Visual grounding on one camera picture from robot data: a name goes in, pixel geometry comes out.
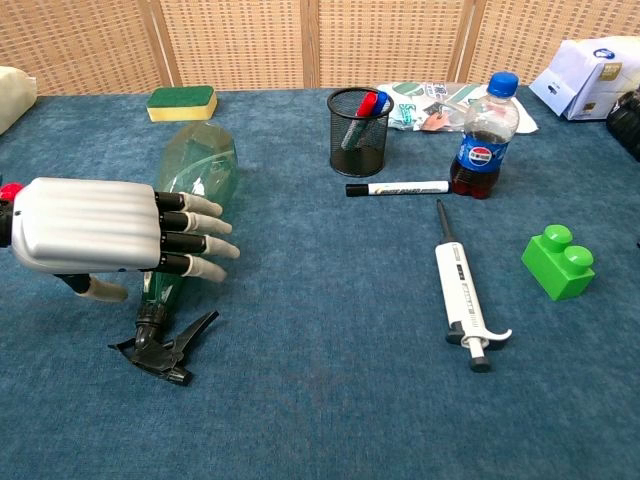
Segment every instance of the white box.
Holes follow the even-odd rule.
[[[606,37],[564,40],[529,88],[558,116],[597,120],[638,85],[640,37]]]

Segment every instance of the sponge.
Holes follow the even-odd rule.
[[[218,99],[213,87],[163,87],[156,89],[147,102],[152,122],[208,120]]]

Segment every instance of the table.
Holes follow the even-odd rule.
[[[328,90],[220,93],[240,184],[226,210],[242,256],[190,280],[181,330],[215,308],[181,388],[106,348],[123,304],[76,297],[0,252],[0,477],[631,479],[640,471],[640,165],[602,122],[517,136],[492,198],[443,196],[487,326],[513,329],[494,371],[445,342],[433,196],[346,198],[328,163]],[[44,97],[0,136],[5,181],[152,183],[181,124],[146,95]],[[459,134],[390,131],[371,181],[443,179]],[[592,250],[596,278],[554,303],[520,261],[551,223]]]

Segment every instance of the black mesh pen cup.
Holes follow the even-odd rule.
[[[350,177],[368,177],[384,167],[389,112],[393,100],[378,115],[357,116],[367,93],[380,93],[373,88],[344,88],[327,100],[331,111],[331,157],[336,172]]]

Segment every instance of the wicker panel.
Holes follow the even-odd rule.
[[[0,65],[37,78],[39,94],[146,92],[160,83],[131,0],[14,0],[0,13]]]
[[[320,84],[444,81],[464,1],[320,0]]]
[[[161,0],[184,85],[302,87],[299,0]]]
[[[487,81],[492,72],[507,69],[528,84],[563,39],[640,35],[638,5],[638,0],[488,0],[468,80]]]

